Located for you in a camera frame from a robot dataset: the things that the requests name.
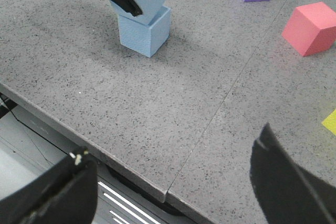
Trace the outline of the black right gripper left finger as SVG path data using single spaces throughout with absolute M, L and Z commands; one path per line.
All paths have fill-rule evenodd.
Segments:
M 1 223 L 92 223 L 97 202 L 97 164 L 81 146 L 2 199 Z

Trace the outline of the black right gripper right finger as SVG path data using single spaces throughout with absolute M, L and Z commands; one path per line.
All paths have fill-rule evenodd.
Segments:
M 335 223 L 335 187 L 296 164 L 269 124 L 253 143 L 250 181 L 268 223 Z

